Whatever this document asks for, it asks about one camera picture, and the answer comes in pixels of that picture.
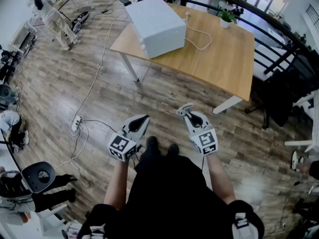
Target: black shirt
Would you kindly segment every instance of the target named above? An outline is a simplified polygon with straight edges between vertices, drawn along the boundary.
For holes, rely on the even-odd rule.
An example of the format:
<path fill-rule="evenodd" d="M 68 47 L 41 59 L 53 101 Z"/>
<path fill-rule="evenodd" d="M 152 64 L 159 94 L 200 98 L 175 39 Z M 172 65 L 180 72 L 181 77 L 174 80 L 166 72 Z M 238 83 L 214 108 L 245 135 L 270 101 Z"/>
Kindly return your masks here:
<path fill-rule="evenodd" d="M 233 238 L 231 226 L 237 212 L 249 213 L 263 234 L 262 222 L 251 206 L 243 201 L 224 203 L 187 157 L 159 157 L 144 167 L 141 161 L 139 166 L 142 169 L 137 167 L 125 207 L 117 211 L 109 205 L 96 205 L 78 239 L 90 234 L 90 226 L 103 224 L 108 239 Z"/>

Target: white chair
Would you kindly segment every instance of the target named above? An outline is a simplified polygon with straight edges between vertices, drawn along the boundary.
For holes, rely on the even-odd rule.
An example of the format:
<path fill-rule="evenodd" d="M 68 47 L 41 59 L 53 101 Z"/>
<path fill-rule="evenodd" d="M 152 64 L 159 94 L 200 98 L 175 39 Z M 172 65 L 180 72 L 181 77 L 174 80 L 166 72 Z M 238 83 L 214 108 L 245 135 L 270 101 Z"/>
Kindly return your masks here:
<path fill-rule="evenodd" d="M 67 207 L 67 204 L 63 204 L 63 205 L 53 209 L 52 211 L 45 210 L 45 211 L 40 212 L 40 213 L 31 212 L 30 213 L 31 221 L 35 225 L 35 227 L 40 231 L 40 233 L 44 236 L 49 231 L 52 231 L 52 230 L 54 230 L 54 229 L 56 229 L 64 224 L 65 220 L 60 220 L 57 224 L 55 224 L 53 226 L 46 219 L 48 217 L 56 214 L 57 212 L 61 211 L 65 207 Z"/>
<path fill-rule="evenodd" d="M 285 141 L 285 146 L 308 146 L 305 152 L 308 152 L 312 148 L 319 150 L 319 90 L 313 92 L 313 95 L 309 95 L 305 98 L 300 99 L 294 105 L 300 105 L 301 103 L 314 98 L 314 126 L 313 126 L 313 138 L 312 140 L 306 141 Z"/>

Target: railing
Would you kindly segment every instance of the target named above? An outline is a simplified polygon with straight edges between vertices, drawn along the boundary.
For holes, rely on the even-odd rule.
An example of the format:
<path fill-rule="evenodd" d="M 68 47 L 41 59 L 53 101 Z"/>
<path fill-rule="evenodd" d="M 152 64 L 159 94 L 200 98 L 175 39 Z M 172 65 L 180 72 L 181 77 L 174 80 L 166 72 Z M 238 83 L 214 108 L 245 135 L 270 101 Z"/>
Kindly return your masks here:
<path fill-rule="evenodd" d="M 314 23 L 314 26 L 316 27 L 316 29 L 319 32 L 319 15 L 311 4 L 309 5 L 308 9 L 306 10 L 306 13 L 309 15 L 312 22 Z"/>
<path fill-rule="evenodd" d="M 275 37 L 273 37 L 271 34 L 269 34 L 268 32 L 266 32 L 265 30 L 263 30 L 262 28 L 256 26 L 255 24 L 241 18 L 241 17 L 237 17 L 235 16 L 238 20 L 252 26 L 253 28 L 255 28 L 256 30 L 260 31 L 261 33 L 263 33 L 264 35 L 266 35 L 267 37 L 269 37 L 270 39 L 274 40 L 276 43 L 278 43 L 284 50 L 285 53 L 284 54 L 280 54 L 279 52 L 277 52 L 276 50 L 274 50 L 272 47 L 270 47 L 269 45 L 267 45 L 265 42 L 259 40 L 258 38 L 255 38 L 255 41 L 263 46 L 265 46 L 267 49 L 269 49 L 270 51 L 272 51 L 274 54 L 276 54 L 279 58 L 274 61 L 273 59 L 269 58 L 267 55 L 265 55 L 264 53 L 260 52 L 259 50 L 255 49 L 255 52 L 259 55 L 261 55 L 262 57 L 266 58 L 268 61 L 271 62 L 271 65 L 267 66 L 265 63 L 259 61 L 258 59 L 255 59 L 255 62 L 260 64 L 261 66 L 265 67 L 265 71 L 264 74 L 268 74 L 270 72 L 273 72 L 273 70 L 275 68 L 280 68 L 281 70 L 284 70 L 284 68 L 281 66 L 282 62 L 286 62 L 288 63 L 288 66 L 291 66 L 293 68 L 296 68 L 290 61 L 288 61 L 288 57 L 293 55 L 297 60 L 300 61 L 300 63 L 303 64 L 304 67 L 306 67 L 312 74 L 314 74 L 313 70 L 306 65 L 297 55 L 296 55 L 296 51 L 298 51 L 298 53 L 303 53 L 303 54 L 307 54 L 309 53 L 309 49 L 300 41 L 300 39 L 295 36 L 293 33 L 291 33 L 291 31 L 289 31 L 286 27 L 284 27 L 279 21 L 277 21 L 276 19 L 274 19 L 273 17 L 269 16 L 268 14 L 266 14 L 265 12 L 263 12 L 262 10 L 256 8 L 255 6 L 243 1 L 243 0 L 225 0 L 227 2 L 229 2 L 230 4 L 236 4 L 239 7 L 246 9 L 250 12 L 252 12 L 253 14 L 259 16 L 260 18 L 262 18 L 263 20 L 265 20 L 267 23 L 269 23 L 273 28 L 281 31 L 288 39 L 291 40 L 291 43 L 289 45 L 285 45 L 283 44 L 281 41 L 279 41 L 278 39 L 276 39 Z M 212 5 L 209 4 L 205 4 L 205 3 L 201 3 L 198 1 L 194 1 L 194 0 L 180 0 L 180 5 L 182 6 L 186 6 L 186 3 L 193 3 L 193 4 L 197 4 L 209 9 L 213 9 L 216 11 L 222 11 L 219 8 L 216 8 Z"/>

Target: electrical outlet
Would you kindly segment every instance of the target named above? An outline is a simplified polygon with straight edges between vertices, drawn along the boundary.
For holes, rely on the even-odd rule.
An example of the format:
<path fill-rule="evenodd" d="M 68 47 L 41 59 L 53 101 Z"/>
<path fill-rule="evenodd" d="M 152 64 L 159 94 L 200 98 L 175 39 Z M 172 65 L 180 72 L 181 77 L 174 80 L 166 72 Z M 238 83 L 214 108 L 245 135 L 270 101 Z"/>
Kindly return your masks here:
<path fill-rule="evenodd" d="M 80 116 L 77 116 L 75 117 L 74 121 L 73 121 L 73 124 L 71 126 L 71 129 L 73 131 L 76 131 L 80 125 L 80 122 L 82 121 L 81 117 Z"/>

